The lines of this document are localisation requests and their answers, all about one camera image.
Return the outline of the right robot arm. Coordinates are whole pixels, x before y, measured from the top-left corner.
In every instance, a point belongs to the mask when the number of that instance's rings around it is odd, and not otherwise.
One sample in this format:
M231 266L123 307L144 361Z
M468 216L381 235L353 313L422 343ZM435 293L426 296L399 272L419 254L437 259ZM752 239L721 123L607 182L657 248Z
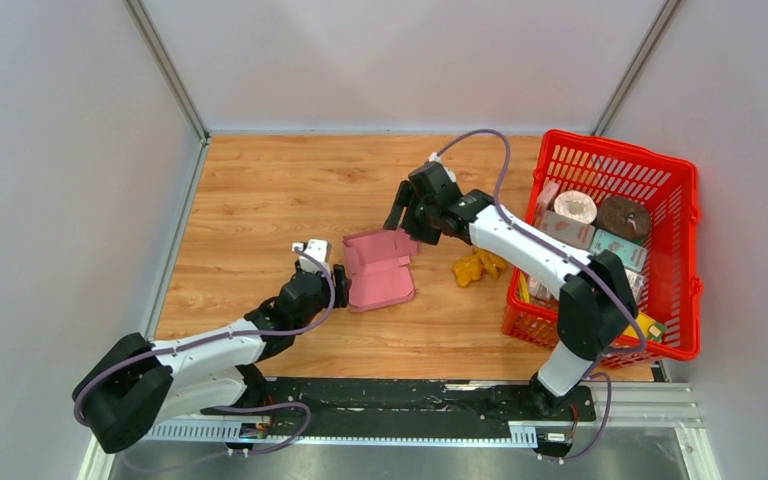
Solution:
M493 253L535 278L559 302L558 342L532 379L530 404L539 416L558 417L570 391L596 365L638 307L620 258L573 248L513 216L491 195L464 193L440 162L427 162L401 181L387 230L435 245L443 236Z

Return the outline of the pink paper box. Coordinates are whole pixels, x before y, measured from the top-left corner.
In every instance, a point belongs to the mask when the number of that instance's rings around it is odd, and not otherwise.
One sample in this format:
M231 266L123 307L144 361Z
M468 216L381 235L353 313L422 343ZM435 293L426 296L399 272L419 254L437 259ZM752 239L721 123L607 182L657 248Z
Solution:
M366 231L343 237L351 286L349 309L368 312L411 301L415 285L409 265L418 243L402 229Z

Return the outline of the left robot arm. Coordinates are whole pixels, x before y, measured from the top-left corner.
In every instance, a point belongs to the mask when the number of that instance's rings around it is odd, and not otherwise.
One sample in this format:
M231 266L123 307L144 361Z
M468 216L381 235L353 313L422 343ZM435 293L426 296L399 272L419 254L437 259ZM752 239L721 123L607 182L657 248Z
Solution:
M346 307L350 285L340 264L329 272L298 268L277 295L225 327L172 341L127 334L73 390L73 415L113 454L180 415L231 408L254 414L266 398L257 363Z

